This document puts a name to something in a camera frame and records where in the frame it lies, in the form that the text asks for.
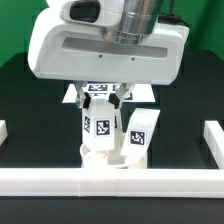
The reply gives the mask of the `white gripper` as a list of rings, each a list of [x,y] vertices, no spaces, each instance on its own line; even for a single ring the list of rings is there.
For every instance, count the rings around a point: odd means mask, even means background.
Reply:
[[[38,78],[74,80],[76,105],[88,109],[86,81],[121,83],[116,109],[133,83],[170,84],[179,72],[189,28],[162,22],[163,0],[46,0],[30,39]]]

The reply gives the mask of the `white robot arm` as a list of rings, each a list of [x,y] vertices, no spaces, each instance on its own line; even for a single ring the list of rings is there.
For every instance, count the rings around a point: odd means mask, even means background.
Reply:
[[[189,28],[163,21],[163,0],[46,0],[35,21],[28,63],[38,78],[71,80],[86,108],[88,82],[118,83],[119,107],[136,84],[177,77]]]

